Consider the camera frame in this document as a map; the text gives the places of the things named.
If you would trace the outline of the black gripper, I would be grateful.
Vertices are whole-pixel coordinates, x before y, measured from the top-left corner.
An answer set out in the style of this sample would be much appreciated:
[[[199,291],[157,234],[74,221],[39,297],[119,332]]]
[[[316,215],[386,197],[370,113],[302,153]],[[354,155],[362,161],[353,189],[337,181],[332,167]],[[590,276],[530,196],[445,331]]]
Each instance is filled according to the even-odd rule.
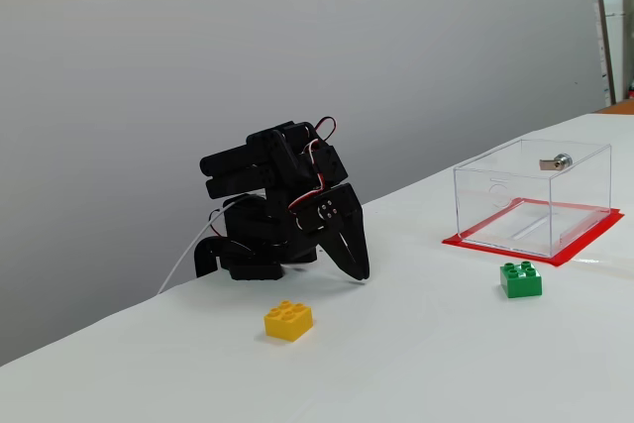
[[[363,209],[351,184],[324,191],[297,212],[295,252],[321,247],[353,279],[370,277]]]

